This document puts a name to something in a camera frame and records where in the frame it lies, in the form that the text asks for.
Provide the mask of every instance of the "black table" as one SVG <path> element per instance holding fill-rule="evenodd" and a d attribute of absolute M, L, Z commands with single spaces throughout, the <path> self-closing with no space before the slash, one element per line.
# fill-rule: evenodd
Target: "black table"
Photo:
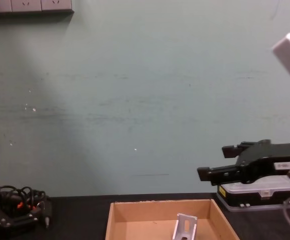
<path fill-rule="evenodd" d="M 176 193 L 55 197 L 52 199 L 51 228 L 45 230 L 39 226 L 13 240 L 104 240 L 110 203 L 182 199 L 216 199 L 216 195 Z M 234 213 L 217 203 L 240 240 L 290 240 L 290 226 L 281 210 Z"/>

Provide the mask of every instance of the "label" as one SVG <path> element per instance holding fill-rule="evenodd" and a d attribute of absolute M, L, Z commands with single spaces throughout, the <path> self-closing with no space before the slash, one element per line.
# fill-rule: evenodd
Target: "label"
<path fill-rule="evenodd" d="M 290 170 L 290 161 L 274 162 L 275 170 Z"/>
<path fill-rule="evenodd" d="M 224 190 L 224 188 L 222 188 L 221 186 L 218 187 L 219 192 L 224 196 L 224 198 L 226 198 L 226 192 Z"/>

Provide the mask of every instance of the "cardboard box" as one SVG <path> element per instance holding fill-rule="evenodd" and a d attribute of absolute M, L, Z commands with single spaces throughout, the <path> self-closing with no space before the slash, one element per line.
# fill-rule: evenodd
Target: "cardboard box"
<path fill-rule="evenodd" d="M 198 218 L 197 240 L 239 240 L 209 199 L 112 203 L 105 240 L 172 240 L 178 213 Z"/>

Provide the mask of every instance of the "metal bracket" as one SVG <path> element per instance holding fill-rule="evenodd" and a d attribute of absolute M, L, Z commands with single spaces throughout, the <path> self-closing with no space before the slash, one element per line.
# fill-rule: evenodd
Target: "metal bracket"
<path fill-rule="evenodd" d="M 178 213 L 172 240 L 195 240 L 196 229 L 196 216 Z"/>

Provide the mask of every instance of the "teal wall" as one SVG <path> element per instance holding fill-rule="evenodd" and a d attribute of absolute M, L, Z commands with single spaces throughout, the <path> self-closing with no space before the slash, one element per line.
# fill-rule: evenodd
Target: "teal wall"
<path fill-rule="evenodd" d="M 73 0 L 0 19 L 0 185 L 210 192 L 221 147 L 290 142 L 287 0 Z"/>

